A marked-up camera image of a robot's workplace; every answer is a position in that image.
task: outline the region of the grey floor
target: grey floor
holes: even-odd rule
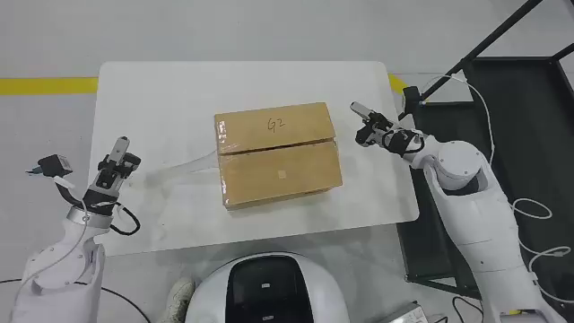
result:
[[[424,85],[524,1],[0,0],[0,77],[93,76],[108,60],[377,60]],[[573,20],[564,0],[547,0],[487,54],[552,54],[574,41]],[[563,64],[574,72],[574,59]],[[455,84],[437,92],[466,95]],[[70,180],[83,187],[94,102],[95,95],[0,97],[0,280],[20,276],[34,249],[61,237],[67,204],[50,181],[23,172],[61,153],[76,169]],[[434,319],[457,320],[452,295],[404,281],[395,226],[112,257],[104,285],[156,319],[182,275],[201,280],[228,260],[271,249],[302,253],[333,273],[353,322],[375,322],[413,300]],[[0,322],[16,288],[0,285]],[[99,321],[142,320],[103,293]]]

